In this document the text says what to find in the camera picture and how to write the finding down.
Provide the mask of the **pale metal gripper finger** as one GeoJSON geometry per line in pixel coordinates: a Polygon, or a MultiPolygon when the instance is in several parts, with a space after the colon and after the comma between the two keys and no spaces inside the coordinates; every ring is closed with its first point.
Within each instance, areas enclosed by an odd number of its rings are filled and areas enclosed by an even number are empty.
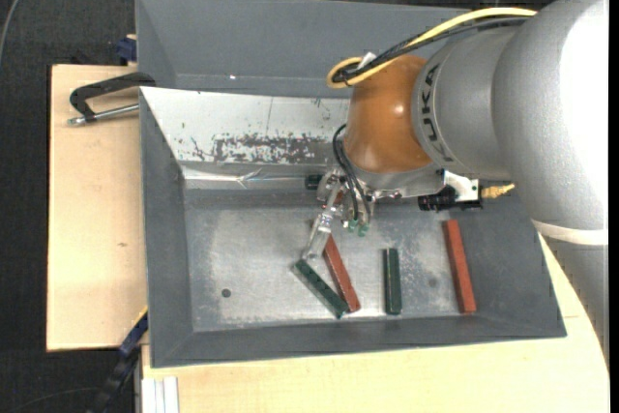
{"type": "Polygon", "coordinates": [[[332,207],[326,207],[317,215],[311,227],[308,243],[301,253],[302,259],[314,259],[322,254],[332,235],[334,217],[335,210],[332,207]]]}

